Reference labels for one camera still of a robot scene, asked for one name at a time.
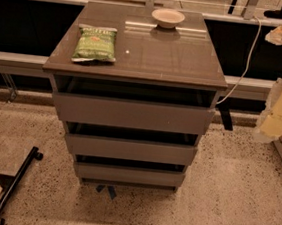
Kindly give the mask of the grey bottom drawer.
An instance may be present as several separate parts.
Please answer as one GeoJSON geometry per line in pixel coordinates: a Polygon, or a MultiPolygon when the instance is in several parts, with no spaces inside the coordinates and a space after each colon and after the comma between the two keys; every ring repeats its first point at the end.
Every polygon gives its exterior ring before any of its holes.
{"type": "Polygon", "coordinates": [[[184,180],[184,165],[77,155],[75,173],[82,179],[179,187],[184,180]]]}

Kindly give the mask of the grey drawer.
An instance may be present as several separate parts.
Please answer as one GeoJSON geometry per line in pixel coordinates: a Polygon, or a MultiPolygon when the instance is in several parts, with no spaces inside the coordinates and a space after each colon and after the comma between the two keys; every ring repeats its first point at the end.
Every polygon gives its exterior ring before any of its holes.
{"type": "Polygon", "coordinates": [[[82,179],[179,187],[184,180],[184,165],[77,155],[75,173],[82,179]]]}
{"type": "Polygon", "coordinates": [[[195,136],[131,128],[76,124],[65,135],[72,154],[189,166],[195,136]]]}
{"type": "Polygon", "coordinates": [[[53,94],[64,121],[202,135],[213,94],[198,89],[72,78],[53,94]]]}

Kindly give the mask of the grey drawer cabinet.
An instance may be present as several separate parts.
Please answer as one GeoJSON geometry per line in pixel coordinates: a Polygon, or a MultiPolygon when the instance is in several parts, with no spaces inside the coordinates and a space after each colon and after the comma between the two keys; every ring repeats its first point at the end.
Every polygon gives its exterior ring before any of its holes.
{"type": "MultiPolygon", "coordinates": [[[[76,77],[207,91],[213,94],[210,107],[215,110],[227,88],[204,19],[194,12],[186,14],[176,29],[165,30],[143,7],[87,3],[43,68],[52,83],[52,97],[76,77]],[[71,60],[80,24],[117,29],[115,62],[77,64],[71,60]]],[[[76,124],[94,125],[60,120],[65,135],[76,124]]]]}

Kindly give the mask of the grey middle drawer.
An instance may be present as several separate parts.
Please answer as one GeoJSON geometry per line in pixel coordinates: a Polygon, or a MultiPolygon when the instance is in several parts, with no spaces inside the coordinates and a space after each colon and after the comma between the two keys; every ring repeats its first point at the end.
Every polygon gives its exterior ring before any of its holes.
{"type": "Polygon", "coordinates": [[[65,135],[72,154],[189,166],[195,136],[131,128],[76,124],[65,135]]]}

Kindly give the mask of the grey top drawer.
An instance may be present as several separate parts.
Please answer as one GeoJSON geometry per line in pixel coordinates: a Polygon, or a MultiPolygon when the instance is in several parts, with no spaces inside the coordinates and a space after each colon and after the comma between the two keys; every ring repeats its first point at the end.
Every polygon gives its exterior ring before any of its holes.
{"type": "Polygon", "coordinates": [[[64,121],[202,135],[213,94],[198,89],[72,78],[53,94],[64,121]]]}

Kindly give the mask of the white bowl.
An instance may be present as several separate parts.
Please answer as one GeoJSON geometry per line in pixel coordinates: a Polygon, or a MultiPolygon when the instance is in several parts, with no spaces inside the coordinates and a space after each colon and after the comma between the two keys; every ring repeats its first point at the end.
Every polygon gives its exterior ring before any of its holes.
{"type": "Polygon", "coordinates": [[[185,16],[175,9],[155,9],[151,15],[157,21],[157,25],[164,29],[175,28],[185,20],[185,16]]]}

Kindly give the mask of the green chip bag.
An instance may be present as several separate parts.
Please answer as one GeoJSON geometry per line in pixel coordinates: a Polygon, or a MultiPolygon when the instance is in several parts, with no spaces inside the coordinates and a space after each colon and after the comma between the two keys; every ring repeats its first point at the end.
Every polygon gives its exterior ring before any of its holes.
{"type": "Polygon", "coordinates": [[[72,61],[115,62],[116,28],[79,25],[80,37],[74,49],[72,61]]]}

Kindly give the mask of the black bracket leg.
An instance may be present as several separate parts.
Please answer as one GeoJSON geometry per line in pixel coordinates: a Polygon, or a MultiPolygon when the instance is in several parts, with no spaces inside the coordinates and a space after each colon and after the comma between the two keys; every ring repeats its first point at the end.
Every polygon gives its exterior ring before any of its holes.
{"type": "Polygon", "coordinates": [[[232,125],[232,118],[230,115],[230,103],[231,101],[227,98],[223,102],[219,103],[217,105],[218,110],[220,111],[220,116],[222,119],[222,124],[224,125],[224,128],[226,131],[232,131],[233,125],[232,125]]]}

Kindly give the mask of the metal rail beam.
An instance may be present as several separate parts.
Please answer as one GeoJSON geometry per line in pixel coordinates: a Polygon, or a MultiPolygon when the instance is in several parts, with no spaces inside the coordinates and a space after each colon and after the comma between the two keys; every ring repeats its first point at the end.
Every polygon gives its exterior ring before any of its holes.
{"type": "MultiPolygon", "coordinates": [[[[0,74],[47,78],[47,74],[42,69],[47,59],[47,56],[0,51],[0,74]]],[[[238,84],[230,97],[263,101],[267,99],[274,83],[274,80],[267,81],[247,77],[238,84]]]]}

